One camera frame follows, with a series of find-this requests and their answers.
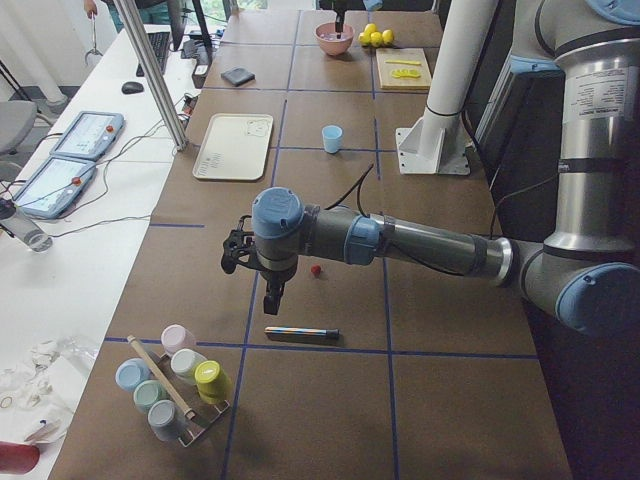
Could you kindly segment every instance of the light blue lid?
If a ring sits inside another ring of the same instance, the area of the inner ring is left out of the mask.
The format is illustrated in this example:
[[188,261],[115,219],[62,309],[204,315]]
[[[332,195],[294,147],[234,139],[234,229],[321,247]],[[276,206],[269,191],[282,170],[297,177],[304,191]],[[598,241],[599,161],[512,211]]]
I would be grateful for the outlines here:
[[621,25],[640,25],[640,2],[638,0],[587,0],[595,12]]
[[304,217],[304,205],[288,188],[272,187],[253,201],[251,226],[261,238],[282,238],[296,230]]
[[621,332],[640,322],[640,269],[606,263],[569,282],[556,301],[556,316],[586,335]]
[[362,3],[364,3],[364,8],[369,12],[374,12],[382,8],[382,0],[363,0]]
[[130,358],[116,370],[116,383],[127,392],[133,392],[138,385],[149,379],[151,371],[141,358]]
[[344,262],[349,265],[369,265],[380,239],[380,226],[375,220],[356,217],[344,242]]

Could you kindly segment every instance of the wooden cutting board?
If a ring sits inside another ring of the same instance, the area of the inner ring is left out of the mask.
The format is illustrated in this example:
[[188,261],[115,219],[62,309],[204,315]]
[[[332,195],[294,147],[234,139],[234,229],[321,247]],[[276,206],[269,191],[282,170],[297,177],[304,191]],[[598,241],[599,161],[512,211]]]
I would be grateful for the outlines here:
[[[376,50],[380,88],[383,90],[429,90],[431,71],[421,48],[379,48]],[[420,65],[392,63],[394,61],[420,62]],[[420,72],[419,78],[395,78],[391,71],[412,68]]]

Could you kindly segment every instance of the lemon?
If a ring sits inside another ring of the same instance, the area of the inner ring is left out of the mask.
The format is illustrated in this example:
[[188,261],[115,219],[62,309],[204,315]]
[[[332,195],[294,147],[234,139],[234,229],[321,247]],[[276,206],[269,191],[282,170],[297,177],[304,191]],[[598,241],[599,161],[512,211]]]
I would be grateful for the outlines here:
[[371,46],[374,48],[382,46],[382,34],[380,32],[373,32],[371,34]]
[[363,47],[368,47],[371,45],[371,35],[366,32],[361,32],[360,35],[358,35],[358,41]]
[[382,32],[382,43],[385,45],[393,45],[393,30],[385,30]]
[[369,35],[377,31],[378,31],[378,27],[376,26],[375,23],[367,23],[367,26],[364,27],[364,33],[368,33]]

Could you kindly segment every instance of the blue cup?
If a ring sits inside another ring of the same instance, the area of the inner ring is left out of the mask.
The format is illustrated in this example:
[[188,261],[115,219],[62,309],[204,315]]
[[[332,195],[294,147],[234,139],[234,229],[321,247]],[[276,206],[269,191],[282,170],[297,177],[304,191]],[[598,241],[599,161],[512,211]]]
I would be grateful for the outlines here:
[[342,147],[342,129],[337,125],[323,127],[322,144],[325,152],[336,153]]
[[116,383],[125,392],[133,392],[138,385],[151,376],[149,367],[141,358],[130,358],[118,367]]
[[369,12],[374,12],[382,8],[382,0],[363,0],[364,7]]

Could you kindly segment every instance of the marker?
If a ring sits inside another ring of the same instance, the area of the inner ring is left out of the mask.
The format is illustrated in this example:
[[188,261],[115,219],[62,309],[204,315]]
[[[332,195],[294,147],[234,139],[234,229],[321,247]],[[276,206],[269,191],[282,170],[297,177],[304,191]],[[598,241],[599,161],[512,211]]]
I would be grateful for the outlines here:
[[322,330],[318,328],[293,328],[293,327],[266,327],[264,333],[267,335],[293,335],[297,337],[321,337],[337,340],[340,338],[340,330]]

